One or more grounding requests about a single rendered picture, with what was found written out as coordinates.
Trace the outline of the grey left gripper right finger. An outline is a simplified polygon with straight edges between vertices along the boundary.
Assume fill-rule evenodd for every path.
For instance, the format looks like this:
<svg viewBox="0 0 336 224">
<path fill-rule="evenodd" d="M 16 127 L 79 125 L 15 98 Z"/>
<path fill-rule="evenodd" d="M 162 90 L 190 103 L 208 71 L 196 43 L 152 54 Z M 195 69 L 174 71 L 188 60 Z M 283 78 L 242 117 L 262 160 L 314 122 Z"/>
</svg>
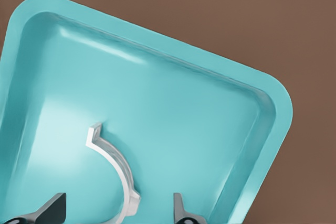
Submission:
<svg viewBox="0 0 336 224">
<path fill-rule="evenodd" d="M 182 194 L 173 194 L 173 219 L 174 224 L 207 224 L 204 217 L 187 212 L 184 209 Z"/>
</svg>

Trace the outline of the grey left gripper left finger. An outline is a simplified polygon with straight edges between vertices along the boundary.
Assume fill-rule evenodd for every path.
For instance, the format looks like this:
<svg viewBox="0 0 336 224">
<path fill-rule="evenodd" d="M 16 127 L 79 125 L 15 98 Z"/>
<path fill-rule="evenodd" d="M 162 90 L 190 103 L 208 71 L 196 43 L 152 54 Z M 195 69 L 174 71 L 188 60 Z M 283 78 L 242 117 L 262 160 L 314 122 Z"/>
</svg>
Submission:
<svg viewBox="0 0 336 224">
<path fill-rule="evenodd" d="M 35 212 L 16 216 L 4 224 L 63 224 L 67 215 L 67 195 L 57 193 Z"/>
</svg>

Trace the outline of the white drainage pipe clamp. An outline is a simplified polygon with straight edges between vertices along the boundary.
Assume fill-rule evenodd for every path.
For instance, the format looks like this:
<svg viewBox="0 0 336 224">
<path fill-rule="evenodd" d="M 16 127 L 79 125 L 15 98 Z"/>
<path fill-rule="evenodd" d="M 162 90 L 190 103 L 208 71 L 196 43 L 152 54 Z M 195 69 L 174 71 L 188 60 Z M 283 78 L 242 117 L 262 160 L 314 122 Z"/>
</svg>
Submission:
<svg viewBox="0 0 336 224">
<path fill-rule="evenodd" d="M 141 196 L 135 189 L 129 163 L 113 144 L 101 137 L 101 129 L 100 122 L 89 127 L 86 147 L 103 156 L 117 172 L 122 184 L 123 204 L 117 215 L 99 224 L 122 224 L 125 217 L 134 216 L 137 213 Z"/>
</svg>

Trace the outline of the turquoise square plate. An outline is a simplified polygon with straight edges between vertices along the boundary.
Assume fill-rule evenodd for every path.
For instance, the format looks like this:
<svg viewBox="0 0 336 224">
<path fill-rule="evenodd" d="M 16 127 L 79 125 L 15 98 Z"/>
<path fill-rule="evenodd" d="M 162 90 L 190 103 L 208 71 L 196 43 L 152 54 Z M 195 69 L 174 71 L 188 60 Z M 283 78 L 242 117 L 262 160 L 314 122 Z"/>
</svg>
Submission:
<svg viewBox="0 0 336 224">
<path fill-rule="evenodd" d="M 25 0 L 0 57 L 0 223 L 67 195 L 65 224 L 119 213 L 113 166 L 141 200 L 122 224 L 173 224 L 173 195 L 208 224 L 240 224 L 289 131 L 274 77 L 69 0 Z"/>
</svg>

